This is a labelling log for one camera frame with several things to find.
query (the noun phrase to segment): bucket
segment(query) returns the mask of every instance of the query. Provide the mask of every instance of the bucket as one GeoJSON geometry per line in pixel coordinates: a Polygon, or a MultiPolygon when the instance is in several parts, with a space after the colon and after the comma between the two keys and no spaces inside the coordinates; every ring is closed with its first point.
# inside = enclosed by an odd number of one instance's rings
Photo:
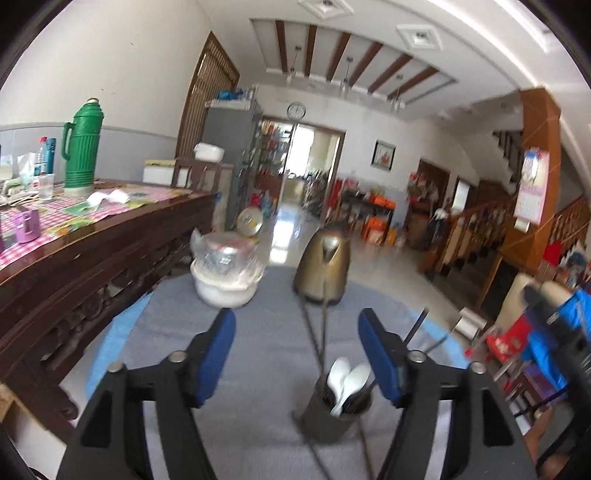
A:
{"type": "Polygon", "coordinates": [[[336,443],[347,433],[351,425],[359,420],[371,406],[371,395],[354,413],[333,417],[330,414],[335,397],[326,387],[326,376],[316,382],[308,406],[300,417],[302,433],[319,443],[336,443]]]}

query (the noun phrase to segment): plastic bottle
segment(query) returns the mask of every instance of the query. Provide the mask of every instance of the plastic bottle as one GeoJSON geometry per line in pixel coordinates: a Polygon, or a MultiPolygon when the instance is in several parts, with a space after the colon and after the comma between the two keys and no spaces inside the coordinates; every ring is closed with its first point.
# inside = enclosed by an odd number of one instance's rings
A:
{"type": "Polygon", "coordinates": [[[39,151],[37,152],[37,158],[35,159],[35,170],[33,176],[38,177],[47,173],[47,162],[46,162],[46,145],[47,137],[41,137],[39,139],[39,151]]]}
{"type": "Polygon", "coordinates": [[[45,141],[46,145],[46,154],[45,154],[45,162],[46,162],[46,173],[53,173],[53,160],[56,155],[56,139],[53,137],[48,138],[45,141]]]}

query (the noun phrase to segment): blue gripper pad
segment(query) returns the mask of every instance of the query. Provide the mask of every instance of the blue gripper pad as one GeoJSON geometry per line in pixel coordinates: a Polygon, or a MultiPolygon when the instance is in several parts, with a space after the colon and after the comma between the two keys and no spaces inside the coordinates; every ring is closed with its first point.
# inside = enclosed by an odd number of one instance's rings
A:
{"type": "Polygon", "coordinates": [[[228,358],[230,347],[236,335],[236,316],[231,309],[222,309],[207,331],[208,344],[201,357],[197,371],[195,398],[203,405],[211,398],[228,358]]]}
{"type": "Polygon", "coordinates": [[[400,337],[387,332],[372,309],[359,314],[359,338],[382,395],[398,407],[404,395],[406,347],[400,337]]]}

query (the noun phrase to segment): picture frame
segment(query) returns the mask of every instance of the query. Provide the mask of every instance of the picture frame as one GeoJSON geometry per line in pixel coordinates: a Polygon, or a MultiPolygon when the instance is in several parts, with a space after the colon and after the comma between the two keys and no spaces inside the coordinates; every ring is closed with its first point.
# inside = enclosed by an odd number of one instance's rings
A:
{"type": "Polygon", "coordinates": [[[372,166],[391,171],[394,163],[394,152],[396,152],[394,145],[378,140],[375,143],[374,155],[371,159],[372,166]]]}

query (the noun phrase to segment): wall clock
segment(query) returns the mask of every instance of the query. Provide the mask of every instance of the wall clock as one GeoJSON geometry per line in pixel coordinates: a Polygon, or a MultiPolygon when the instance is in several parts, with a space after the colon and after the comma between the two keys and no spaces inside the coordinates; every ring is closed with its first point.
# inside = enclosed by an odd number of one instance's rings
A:
{"type": "Polygon", "coordinates": [[[303,103],[293,102],[287,107],[287,118],[291,120],[301,120],[306,114],[306,107],[303,103]]]}

